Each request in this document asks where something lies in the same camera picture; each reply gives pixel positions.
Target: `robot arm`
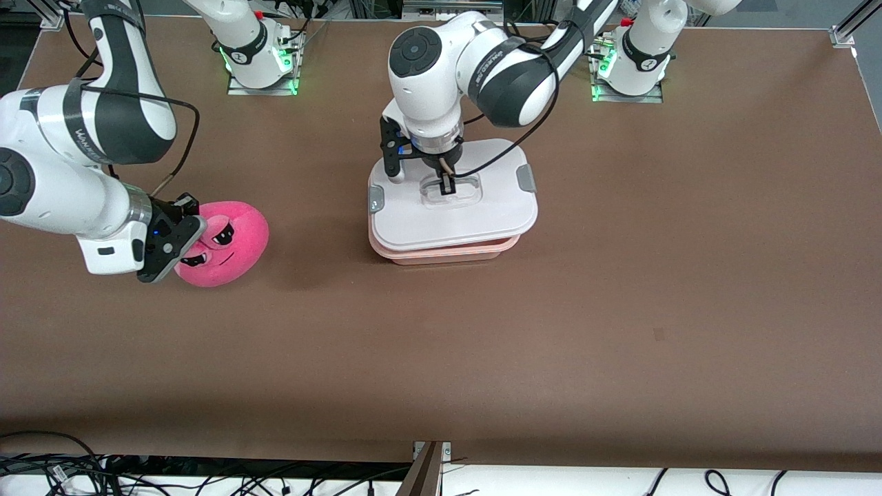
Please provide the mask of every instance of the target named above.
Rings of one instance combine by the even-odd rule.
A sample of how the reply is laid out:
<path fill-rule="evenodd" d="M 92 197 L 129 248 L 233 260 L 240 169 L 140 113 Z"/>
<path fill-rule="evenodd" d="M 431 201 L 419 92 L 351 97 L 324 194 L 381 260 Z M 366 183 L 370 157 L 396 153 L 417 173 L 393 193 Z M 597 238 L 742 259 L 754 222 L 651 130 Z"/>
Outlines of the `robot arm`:
<path fill-rule="evenodd" d="M 614 52 L 598 76 L 621 94 L 648 93 L 664 78 L 674 41 L 686 26 L 688 5 L 713 16 L 734 9 L 741 0 L 643 0 L 632 26 L 612 32 Z"/>
<path fill-rule="evenodd" d="M 128 0 L 84 0 L 104 72 L 94 82 L 22 90 L 0 99 L 0 218 L 75 235 L 93 274 L 138 271 L 156 282 L 205 221 L 195 200 L 173 205 L 103 173 L 102 164 L 156 162 L 176 135 Z"/>
<path fill-rule="evenodd" d="M 232 76 L 265 88 L 292 71 L 291 28 L 258 16 L 247 0 L 184 0 L 211 28 Z"/>
<path fill-rule="evenodd" d="M 562 79 L 586 41 L 593 40 L 617 7 L 616 0 L 580 0 L 542 45 Z M 555 92 L 544 56 L 522 48 L 478 12 L 465 12 L 440 27 L 413 27 L 399 35 L 389 53 L 394 99 L 381 119 L 385 172 L 401 173 L 403 135 L 415 154 L 436 170 L 461 156 L 460 98 L 467 95 L 499 127 L 533 122 Z"/>

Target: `table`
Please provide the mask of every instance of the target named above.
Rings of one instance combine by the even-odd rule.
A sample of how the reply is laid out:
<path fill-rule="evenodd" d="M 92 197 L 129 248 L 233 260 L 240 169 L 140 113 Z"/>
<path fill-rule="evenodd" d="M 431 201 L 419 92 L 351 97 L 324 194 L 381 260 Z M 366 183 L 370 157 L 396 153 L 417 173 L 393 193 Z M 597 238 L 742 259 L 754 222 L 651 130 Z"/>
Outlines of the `table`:
<path fill-rule="evenodd" d="M 203 114 L 167 194 L 247 201 L 270 245 L 226 287 L 142 285 L 0 223 L 0 430 L 112 453 L 403 461 L 438 439 L 472 463 L 882 469 L 882 138 L 848 50 L 687 30 L 662 105 L 591 102 L 581 61 L 523 146 L 535 226 L 491 262 L 404 268 L 368 245 L 365 199 L 407 26 L 332 22 L 299 95 L 228 97 L 206 25 L 150 18 L 163 88 Z M 81 62 L 44 33 L 22 87 Z M 176 114 L 168 156 L 123 180 L 172 168 Z"/>

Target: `black circular cap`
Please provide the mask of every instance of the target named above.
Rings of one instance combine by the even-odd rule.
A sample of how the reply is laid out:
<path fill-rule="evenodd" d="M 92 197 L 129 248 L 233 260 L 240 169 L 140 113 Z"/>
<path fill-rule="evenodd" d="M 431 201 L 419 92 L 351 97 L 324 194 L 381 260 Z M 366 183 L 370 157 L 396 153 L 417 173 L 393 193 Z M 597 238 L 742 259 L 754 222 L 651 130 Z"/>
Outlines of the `black circular cap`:
<path fill-rule="evenodd" d="M 0 165 L 0 195 L 6 194 L 12 189 L 12 173 L 3 165 Z"/>
<path fill-rule="evenodd" d="M 415 34 L 405 41 L 401 53 L 407 60 L 416 60 L 426 53 L 427 45 L 427 40 L 424 37 Z"/>
<path fill-rule="evenodd" d="M 25 203 L 15 196 L 0 197 L 0 215 L 12 217 L 25 211 Z"/>

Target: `black cable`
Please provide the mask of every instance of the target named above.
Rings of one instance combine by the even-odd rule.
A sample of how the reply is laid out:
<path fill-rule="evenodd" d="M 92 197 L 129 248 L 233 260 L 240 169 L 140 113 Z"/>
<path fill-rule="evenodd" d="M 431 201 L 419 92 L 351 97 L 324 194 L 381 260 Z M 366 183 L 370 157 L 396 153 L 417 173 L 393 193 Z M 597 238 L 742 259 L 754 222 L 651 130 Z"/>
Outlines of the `black cable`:
<path fill-rule="evenodd" d="M 165 96 L 156 96 L 154 94 L 127 92 L 127 91 L 115 90 L 112 88 L 100 88 L 100 87 L 95 87 L 95 86 L 82 86 L 82 89 L 83 89 L 83 91 L 91 91 L 91 92 L 95 92 L 95 93 L 117 94 L 120 96 L 128 96 L 131 98 L 143 98 L 145 100 L 164 101 L 166 103 L 171 103 L 173 105 L 178 105 L 178 106 L 185 107 L 187 109 L 192 110 L 193 111 L 193 127 L 190 132 L 190 137 L 187 139 L 187 146 L 183 149 L 183 154 L 181 154 L 181 160 L 177 163 L 175 168 L 168 174 L 168 176 L 166 176 L 166 178 L 163 180 L 163 183 L 161 184 L 161 186 L 165 186 L 166 184 L 168 184 L 168 182 L 170 182 L 172 179 L 174 179 L 175 176 L 177 176 L 177 173 L 181 171 L 183 164 L 185 162 L 187 162 L 187 156 L 190 154 L 191 148 L 193 148 L 193 141 L 196 139 L 196 133 L 199 131 L 199 110 L 195 106 L 193 106 L 192 104 L 190 104 L 186 101 L 175 100 L 174 98 L 168 98 Z"/>
<path fill-rule="evenodd" d="M 478 117 L 472 117 L 471 119 L 468 119 L 466 122 L 462 123 L 462 125 L 469 125 L 471 123 L 476 123 L 485 117 L 486 116 L 484 114 L 481 114 Z"/>
<path fill-rule="evenodd" d="M 5 459 L 5 458 L 8 458 L 8 457 L 6 457 L 6 456 L 0 456 L 0 458 Z M 33 462 L 30 462 L 30 463 L 31 463 L 32 465 L 36 465 L 36 466 L 38 466 L 38 467 L 40 466 L 40 465 L 37 464 L 37 463 L 33 463 Z M 108 480 L 116 479 L 116 478 L 118 478 L 118 477 L 128 478 L 128 479 L 131 479 L 131 480 L 134 480 L 134 481 L 137 482 L 137 483 L 134 484 L 134 485 L 144 485 L 144 486 L 147 486 L 147 487 L 151 487 L 151 488 L 156 489 L 156 490 L 158 490 L 159 492 L 161 492 L 161 493 L 163 494 L 163 496 L 171 496 L 171 494 L 169 494 L 168 491 L 165 491 L 165 489 L 164 489 L 166 486 L 171 486 L 171 485 L 156 484 L 156 483 L 153 483 L 153 482 L 150 482 L 150 481 L 146 481 L 146 480 L 144 480 L 144 477 L 145 477 L 145 476 L 143 476 L 143 475 L 141 475 L 141 476 L 134 476 L 134 475 L 129 475 L 129 474 L 114 474 L 114 473 L 108 472 L 107 470 L 105 470 L 105 469 L 103 469 L 103 468 L 101 468 L 100 470 L 94 470 L 94 469 L 85 469 L 85 468 L 79 467 L 79 468 L 74 468 L 74 470 L 79 471 L 79 472 L 85 472 L 85 473 L 87 473 L 87 474 L 97 474 L 97 475 L 100 475 L 100 476 L 106 477 Z"/>
<path fill-rule="evenodd" d="M 720 479 L 722 490 L 711 482 L 711 476 L 717 476 Z M 729 483 L 726 482 L 726 478 L 718 470 L 710 469 L 705 472 L 705 484 L 707 484 L 711 491 L 716 492 L 720 496 L 732 496 L 732 493 L 729 492 Z"/>
<path fill-rule="evenodd" d="M 220 481 L 222 481 L 222 480 L 227 480 L 228 478 L 235 477 L 235 476 L 232 476 L 232 475 L 229 475 L 229 476 L 223 476 L 222 474 L 223 474 L 223 472 L 224 472 L 225 470 L 233 469 L 233 468 L 235 468 L 235 467 L 242 467 L 242 466 L 245 465 L 245 463 L 246 463 L 245 461 L 242 461 L 242 462 L 239 462 L 239 463 L 234 464 L 232 467 L 223 467 L 223 468 L 221 468 L 221 469 L 218 471 L 217 475 L 206 477 L 206 480 L 202 481 L 202 484 L 200 484 L 199 486 L 197 486 L 197 487 L 195 487 L 195 488 L 188 487 L 187 489 L 196 489 L 196 493 L 195 493 L 193 496 L 199 496 L 199 494 L 202 493 L 202 490 L 205 489 L 207 485 L 212 485 L 212 484 L 214 484 L 214 483 L 216 483 L 216 482 L 220 482 Z"/>
<path fill-rule="evenodd" d="M 147 38 L 147 20 L 144 19 L 144 7 L 141 6 L 141 0 L 135 0 L 138 6 L 138 15 L 141 17 L 141 26 L 144 28 L 144 38 Z"/>
<path fill-rule="evenodd" d="M 547 20 L 547 21 L 543 22 L 543 24 L 557 26 L 560 23 L 555 20 Z M 520 33 L 520 29 L 518 29 L 518 26 L 515 24 L 515 21 L 512 21 L 511 19 L 503 19 L 502 28 L 503 28 L 503 31 L 505 31 L 505 34 L 508 34 L 510 37 L 517 36 L 517 37 L 523 39 L 524 42 L 527 42 L 527 43 L 544 43 L 546 40 L 549 39 L 549 37 L 551 36 L 551 33 L 554 33 L 554 30 L 551 30 L 551 33 L 543 34 L 542 36 L 534 36 L 534 37 L 524 36 L 523 34 Z"/>
<path fill-rule="evenodd" d="M 407 467 L 399 467 L 398 469 L 387 470 L 387 471 L 385 471 L 385 472 L 380 472 L 380 473 L 378 473 L 377 475 L 373 475 L 373 476 L 370 476 L 370 477 L 365 477 L 365 478 L 363 478 L 362 480 L 360 480 L 360 481 L 358 481 L 358 482 L 356 482 L 356 483 L 353 483 L 353 484 L 351 484 L 351 485 L 348 485 L 348 486 L 347 486 L 345 489 L 343 489 L 342 491 L 336 492 L 333 496 L 341 496 L 341 494 L 343 494 L 344 492 L 347 492 L 347 491 L 351 490 L 352 488 L 354 488 L 354 487 L 356 487 L 356 486 L 358 486 L 358 485 L 364 484 L 364 483 L 366 483 L 366 482 L 370 482 L 370 481 L 372 481 L 372 480 L 379 479 L 379 478 L 382 477 L 382 476 L 388 476 L 388 475 L 390 475 L 390 474 L 394 474 L 395 472 L 401 472 L 401 471 L 403 471 L 403 470 L 410 470 L 410 466 L 408 465 Z"/>
<path fill-rule="evenodd" d="M 81 441 L 79 438 L 71 436 L 70 434 L 65 434 L 64 432 L 55 432 L 55 431 L 16 431 L 16 432 L 7 432 L 6 434 L 0 434 L 0 440 L 4 440 L 6 438 L 14 438 L 16 436 L 50 436 L 57 438 L 65 438 L 66 440 L 71 440 L 79 447 L 83 448 L 83 451 L 89 454 L 89 458 L 92 460 L 92 463 L 95 467 L 101 468 L 101 464 L 98 461 L 98 455 L 95 454 L 94 451 L 87 445 L 85 442 Z"/>
<path fill-rule="evenodd" d="M 781 482 L 781 477 L 784 477 L 784 474 L 786 473 L 786 470 L 782 470 L 775 475 L 774 480 L 772 481 L 772 491 L 769 492 L 769 496 L 774 496 L 775 490 L 778 489 L 778 483 Z"/>
<path fill-rule="evenodd" d="M 276 470 L 271 470 L 269 473 L 267 473 L 266 475 L 264 475 L 262 477 L 252 477 L 251 481 L 249 481 L 248 484 L 245 484 L 243 482 L 242 486 L 239 489 L 237 489 L 236 492 L 238 492 L 240 494 L 249 494 L 251 491 L 254 491 L 262 482 L 266 481 L 267 479 L 278 476 L 279 474 L 285 472 L 286 470 L 291 470 L 294 467 L 301 465 L 301 464 L 302 464 L 301 462 L 291 462 L 287 465 L 283 465 L 283 466 L 279 467 Z"/>
<path fill-rule="evenodd" d="M 54 434 L 59 434 L 62 437 L 67 437 L 66 434 L 61 434 L 60 432 L 55 432 Z M 98 468 L 97 470 L 85 469 L 83 467 L 73 467 L 73 469 L 76 471 L 90 472 L 90 473 L 96 473 L 96 474 L 101 475 L 101 477 L 89 477 L 89 479 L 92 482 L 92 485 L 95 489 L 96 494 L 99 494 L 100 496 L 109 496 L 111 493 L 113 493 L 114 496 L 121 496 L 121 494 L 122 494 L 119 490 L 119 486 L 115 485 L 113 483 L 114 479 L 112 478 L 112 476 L 107 474 L 107 472 L 101 467 L 100 462 L 96 462 L 97 457 L 94 457 L 92 460 L 84 461 L 84 460 L 80 460 L 80 459 L 76 459 L 76 458 L 71 459 L 69 456 L 60 456 L 60 455 L 43 455 L 43 456 L 32 457 L 30 459 L 28 459 L 28 458 L 24 458 L 24 459 L 10 458 L 9 456 L 1 456 L 0 455 L 0 459 L 11 462 L 10 464 L 13 464 L 13 465 L 20 464 L 20 463 L 28 465 L 27 468 L 23 468 L 23 469 L 19 469 L 19 470 L 8 470 L 6 467 L 4 467 L 5 472 L 0 474 L 0 477 L 14 475 L 14 474 L 18 474 L 18 473 L 29 472 L 29 471 L 33 471 L 34 468 L 36 468 L 38 470 L 42 470 L 44 475 L 46 476 L 46 480 L 49 483 L 49 494 L 62 494 L 62 495 L 65 495 L 65 491 L 63 489 L 64 481 L 58 480 L 55 473 L 49 469 L 49 467 L 51 465 L 59 465 L 60 464 L 59 461 L 67 462 L 67 463 L 89 462 L 88 463 L 89 465 L 91 465 L 92 463 L 96 463 L 95 466 L 97 466 L 97 468 Z M 43 462 L 53 461 L 54 463 L 52 463 L 51 465 L 49 463 L 39 464 L 36 462 L 37 460 L 43 461 Z"/>
<path fill-rule="evenodd" d="M 311 20 L 312 20 L 312 17 L 306 18 L 306 20 L 303 22 L 303 26 L 300 26 L 300 30 L 297 31 L 295 34 L 292 34 L 290 38 L 286 38 L 283 42 L 287 43 L 291 40 L 294 40 L 294 38 L 296 38 L 297 36 L 300 36 L 301 34 L 306 33 L 306 28 L 307 28 L 307 26 L 310 25 Z"/>
<path fill-rule="evenodd" d="M 333 465 L 325 467 L 324 469 L 317 470 L 312 474 L 312 481 L 310 482 L 310 488 L 303 493 L 303 496 L 312 496 L 312 492 L 316 490 L 321 484 L 323 484 L 327 478 L 325 476 L 329 475 L 334 470 L 344 467 L 348 465 L 348 462 L 337 462 Z"/>
<path fill-rule="evenodd" d="M 655 476 L 655 481 L 653 481 L 653 486 L 649 488 L 649 492 L 647 492 L 646 496 L 654 496 L 655 495 L 655 490 L 657 490 L 659 488 L 659 484 L 662 482 L 662 477 L 664 477 L 664 475 L 666 473 L 668 473 L 668 470 L 669 469 L 665 468 L 665 469 L 661 469 L 659 471 L 658 475 Z"/>
<path fill-rule="evenodd" d="M 530 48 L 530 50 L 535 50 L 534 53 L 538 53 L 542 58 L 544 58 L 545 61 L 548 62 L 548 64 L 549 64 L 549 68 L 551 69 L 551 75 L 554 76 L 554 94 L 551 96 L 551 103 L 549 104 L 549 107 L 545 110 L 545 113 L 542 115 L 542 117 L 538 121 L 536 121 L 536 124 L 533 124 L 533 127 L 531 127 L 527 132 L 525 132 L 520 138 L 516 139 L 514 141 L 514 143 L 511 143 L 511 145 L 509 145 L 505 150 L 500 152 L 497 156 L 491 158 L 490 160 L 486 161 L 485 163 L 479 165 L 478 167 L 475 167 L 474 169 L 469 170 L 468 172 L 465 172 L 462 174 L 456 174 L 454 177 L 458 177 L 458 178 L 469 177 L 472 174 L 475 174 L 477 172 L 480 172 L 480 171 L 488 168 L 490 165 L 492 165 L 493 163 L 495 163 L 496 161 L 498 161 L 502 157 L 506 156 L 509 152 L 511 152 L 513 149 L 515 149 L 518 145 L 523 143 L 525 139 L 529 138 L 530 135 L 532 135 L 534 132 L 536 132 L 536 130 L 539 129 L 539 127 L 542 126 L 542 124 L 544 124 L 545 121 L 549 118 L 549 116 L 551 115 L 551 111 L 554 110 L 555 105 L 557 105 L 557 96 L 560 93 L 560 76 L 557 74 L 557 68 L 554 66 L 554 61 L 551 60 L 551 57 L 549 56 L 548 52 L 543 49 L 534 47 L 533 45 L 521 46 L 521 49 L 526 49 L 526 48 Z"/>
<path fill-rule="evenodd" d="M 138 478 L 135 479 L 134 483 L 122 484 L 122 485 L 120 485 L 120 487 L 123 489 L 137 488 L 139 485 L 147 482 L 143 479 L 143 477 L 156 477 L 156 476 L 150 476 L 150 475 L 144 474 L 142 476 L 138 476 Z M 225 481 L 225 480 L 232 478 L 232 477 L 240 477 L 240 476 L 224 476 L 224 477 L 217 478 L 215 480 L 211 480 L 211 479 L 215 478 L 215 476 L 210 476 L 206 479 L 205 482 L 203 482 L 200 485 L 157 484 L 157 483 L 149 483 L 149 484 L 152 484 L 153 487 L 161 487 L 163 489 L 200 489 L 200 488 L 204 487 L 205 485 L 217 484 L 219 482 Z"/>
<path fill-rule="evenodd" d="M 89 58 L 89 54 L 83 49 L 83 46 L 79 44 L 79 40 L 77 40 L 77 35 L 73 33 L 73 28 L 71 27 L 71 15 L 65 9 L 61 11 L 62 16 L 64 16 L 64 26 L 67 28 L 67 34 L 71 37 L 71 41 L 73 41 L 73 46 L 77 47 L 77 50 L 80 54 L 82 54 L 85 58 Z M 104 64 L 101 62 L 95 61 L 95 65 L 99 65 L 100 67 L 104 67 Z"/>
<path fill-rule="evenodd" d="M 86 74 L 86 71 L 89 70 L 89 67 L 92 67 L 92 64 L 98 63 L 97 58 L 98 58 L 98 47 L 95 47 L 92 50 L 92 53 L 89 54 L 89 57 L 86 59 L 86 61 L 82 65 L 79 66 L 79 69 L 77 69 L 77 73 L 74 74 L 73 77 L 74 78 L 82 78 L 83 74 Z"/>

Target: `pink plush toy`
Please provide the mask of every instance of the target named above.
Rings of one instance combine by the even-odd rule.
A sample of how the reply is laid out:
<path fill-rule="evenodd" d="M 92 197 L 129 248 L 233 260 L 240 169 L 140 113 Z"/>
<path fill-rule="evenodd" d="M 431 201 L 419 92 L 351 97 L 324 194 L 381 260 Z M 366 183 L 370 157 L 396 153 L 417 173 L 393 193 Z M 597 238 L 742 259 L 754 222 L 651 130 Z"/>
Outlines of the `pink plush toy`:
<path fill-rule="evenodd" d="M 235 281 L 258 262 L 270 239 L 264 216 L 241 201 L 199 206 L 208 228 L 175 265 L 181 279 L 200 288 Z"/>

